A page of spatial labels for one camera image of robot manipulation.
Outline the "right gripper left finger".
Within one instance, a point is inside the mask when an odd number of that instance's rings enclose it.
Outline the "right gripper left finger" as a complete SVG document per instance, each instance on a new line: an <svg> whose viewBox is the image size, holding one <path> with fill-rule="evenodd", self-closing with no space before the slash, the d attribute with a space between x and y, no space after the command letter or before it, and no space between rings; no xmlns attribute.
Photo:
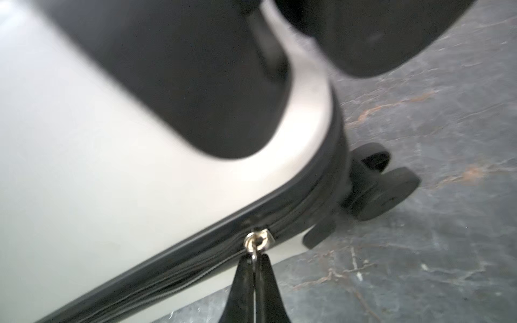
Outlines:
<svg viewBox="0 0 517 323"><path fill-rule="evenodd" d="M254 262L250 254L240 258L219 323L254 322Z"/></svg>

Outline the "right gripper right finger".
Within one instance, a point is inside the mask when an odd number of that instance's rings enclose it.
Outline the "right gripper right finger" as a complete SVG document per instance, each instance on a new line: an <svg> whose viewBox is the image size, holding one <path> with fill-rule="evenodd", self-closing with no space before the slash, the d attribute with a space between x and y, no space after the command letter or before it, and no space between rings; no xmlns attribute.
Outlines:
<svg viewBox="0 0 517 323"><path fill-rule="evenodd" d="M259 254L255 268L255 322L291 323L267 254Z"/></svg>

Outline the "silver zipper pull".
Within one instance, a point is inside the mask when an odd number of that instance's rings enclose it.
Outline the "silver zipper pull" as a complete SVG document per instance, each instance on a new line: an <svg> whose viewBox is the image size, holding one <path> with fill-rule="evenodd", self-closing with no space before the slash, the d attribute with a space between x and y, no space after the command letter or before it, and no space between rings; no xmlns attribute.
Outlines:
<svg viewBox="0 0 517 323"><path fill-rule="evenodd" d="M275 244L275 238L268 229L252 231L244 239L243 246L251 255L252 261L257 262L260 253L270 249Z"/></svg>

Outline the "white hard-shell suitcase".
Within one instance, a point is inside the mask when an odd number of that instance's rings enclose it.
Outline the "white hard-shell suitcase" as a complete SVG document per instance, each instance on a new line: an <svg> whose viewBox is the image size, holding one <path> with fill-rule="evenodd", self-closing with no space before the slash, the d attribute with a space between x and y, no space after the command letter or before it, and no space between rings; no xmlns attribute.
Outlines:
<svg viewBox="0 0 517 323"><path fill-rule="evenodd" d="M1 321L145 322L420 185L351 149L315 41L349 76L400 67L470 1L2 1Z"/></svg>

